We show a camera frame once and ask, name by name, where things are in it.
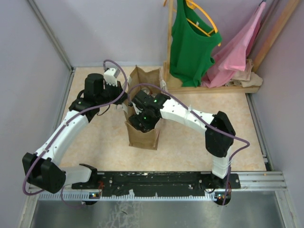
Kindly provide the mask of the tan canvas tote bag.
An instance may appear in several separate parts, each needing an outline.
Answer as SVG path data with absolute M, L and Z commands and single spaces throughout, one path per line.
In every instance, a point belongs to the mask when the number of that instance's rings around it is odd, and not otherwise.
M 141 85 L 132 90 L 130 93 L 131 99 L 143 88 L 148 88 L 150 93 L 153 95 L 160 93 L 159 89 L 156 89 L 151 85 L 155 85 L 165 91 L 168 90 L 166 82 L 163 80 L 162 68 L 160 67 L 150 69 L 149 71 L 144 71 L 144 69 L 140 68 L 139 66 L 135 66 L 133 71 L 129 73 L 127 86 L 129 89 L 131 89 L 135 85 L 142 83 L 147 83 L 148 85 Z M 129 145 L 141 149 L 157 150 L 159 135 L 161 129 L 165 125 L 164 120 L 160 119 L 152 130 L 143 133 L 140 130 L 135 129 L 129 121 L 129 117 L 136 114 L 136 112 L 133 107 L 128 105 L 128 100 L 123 102 L 122 108 L 125 115 L 125 125 L 128 132 Z

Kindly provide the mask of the red coke can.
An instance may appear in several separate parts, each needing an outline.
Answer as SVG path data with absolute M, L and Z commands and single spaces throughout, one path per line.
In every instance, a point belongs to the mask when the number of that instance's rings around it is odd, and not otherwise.
M 151 95 L 152 94 L 151 90 L 148 87 L 143 87 L 141 90 L 143 92 L 145 92 L 147 95 Z

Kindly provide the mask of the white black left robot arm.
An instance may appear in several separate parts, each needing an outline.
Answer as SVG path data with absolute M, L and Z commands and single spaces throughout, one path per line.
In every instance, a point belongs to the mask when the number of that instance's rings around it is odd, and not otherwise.
M 64 186 L 75 183 L 83 183 L 90 189 L 96 187 L 99 177 L 93 174 L 92 166 L 80 164 L 61 169 L 60 164 L 71 143 L 99 113 L 100 108 L 120 105 L 127 99 L 126 88 L 110 70 L 103 75 L 89 74 L 84 89 L 72 102 L 64 120 L 51 137 L 36 152 L 23 156 L 26 175 L 23 183 L 50 193 L 57 193 Z

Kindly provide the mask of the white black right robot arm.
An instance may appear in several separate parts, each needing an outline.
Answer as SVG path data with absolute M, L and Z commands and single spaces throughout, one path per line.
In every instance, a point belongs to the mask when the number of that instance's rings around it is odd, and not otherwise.
M 160 119 L 171 120 L 189 127 L 205 136 L 206 150 L 213 156 L 212 182 L 218 188 L 229 182 L 228 167 L 231 146 L 234 139 L 222 134 L 235 136 L 235 130 L 228 116 L 219 111 L 208 114 L 182 105 L 181 102 L 165 94 L 156 96 L 139 91 L 131 103 L 135 114 L 129 117 L 131 125 L 143 133 L 155 128 Z

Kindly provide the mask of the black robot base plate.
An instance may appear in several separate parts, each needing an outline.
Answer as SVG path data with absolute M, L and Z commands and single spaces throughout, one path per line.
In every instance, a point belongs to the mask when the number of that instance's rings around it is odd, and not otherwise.
M 88 182 L 72 184 L 75 190 L 100 190 L 103 197 L 188 197 L 204 196 L 219 189 L 240 189 L 239 176 L 230 174 L 223 179 L 211 172 L 170 171 L 94 171 Z

